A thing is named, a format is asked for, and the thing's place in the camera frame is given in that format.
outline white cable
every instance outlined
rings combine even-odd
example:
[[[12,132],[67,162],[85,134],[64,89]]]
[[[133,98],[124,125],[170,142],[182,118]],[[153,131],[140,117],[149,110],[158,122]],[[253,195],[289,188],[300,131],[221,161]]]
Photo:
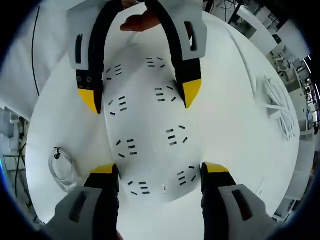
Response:
[[[68,166],[66,168],[70,169],[70,172],[68,173],[68,176],[58,176],[61,175],[59,173],[57,175],[57,169],[55,169],[55,166],[62,165],[61,161],[66,161],[68,163]],[[78,184],[78,173],[76,170],[76,165],[74,161],[66,154],[66,152],[62,148],[55,148],[50,157],[49,157],[49,169],[53,176],[53,179],[55,182],[59,185],[59,187],[65,191],[70,192],[74,187]]]
[[[240,45],[238,44],[237,40],[234,38],[232,33],[229,31],[228,28],[224,28],[229,33],[230,38],[234,42],[236,48],[238,49],[242,61],[244,63],[246,72],[248,74],[251,88],[253,95],[256,96],[258,92],[258,84],[257,79],[253,77],[249,64],[247,62],[247,59],[245,58],[245,54],[241,50]],[[283,134],[285,138],[290,141],[291,138],[295,137],[295,121],[294,118],[291,115],[289,104],[286,98],[286,94],[282,88],[282,86],[275,80],[267,79],[266,77],[265,81],[262,81],[262,90],[266,92],[266,94],[270,97],[273,104],[264,104],[265,107],[268,109],[276,110],[275,112],[279,111],[279,114],[275,114],[274,116],[277,116],[277,120],[280,124],[280,127],[283,131]]]
[[[264,92],[272,100],[272,104],[264,104],[268,109],[279,112],[277,120],[283,131],[285,138],[290,141],[296,136],[295,121],[290,112],[290,107],[282,86],[272,78],[264,77],[262,82]]]

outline black cable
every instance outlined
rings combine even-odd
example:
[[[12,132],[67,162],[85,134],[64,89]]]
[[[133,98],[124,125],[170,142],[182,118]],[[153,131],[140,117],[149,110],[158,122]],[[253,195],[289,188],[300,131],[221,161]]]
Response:
[[[17,198],[18,194],[17,194],[17,180],[18,180],[18,171],[19,171],[19,164],[20,164],[20,157],[22,154],[22,151],[25,149],[27,143],[25,143],[23,145],[23,147],[21,148],[21,150],[19,151],[19,155],[18,155],[18,162],[17,162],[17,166],[16,166],[16,170],[15,170],[15,176],[14,176],[14,193],[15,193],[15,197]]]
[[[227,22],[227,3],[224,0],[224,21]]]
[[[36,74],[35,74],[35,65],[34,65],[34,41],[35,41],[35,33],[36,33],[36,26],[37,26],[37,21],[39,17],[39,11],[40,11],[40,6],[38,7],[38,12],[36,14],[36,19],[34,23],[34,28],[33,28],[33,36],[32,36],[32,45],[31,45],[31,61],[32,61],[32,71],[33,71],[33,78],[34,78],[34,83],[36,87],[36,92],[38,93],[38,97],[40,96],[38,85],[37,85],[37,80],[36,80]]]

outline human hand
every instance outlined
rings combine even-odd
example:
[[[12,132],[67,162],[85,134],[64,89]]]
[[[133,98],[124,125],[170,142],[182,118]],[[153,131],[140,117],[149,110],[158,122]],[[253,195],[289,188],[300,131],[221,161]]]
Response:
[[[150,10],[142,15],[132,15],[127,18],[120,30],[124,32],[143,32],[160,24],[159,19]]]

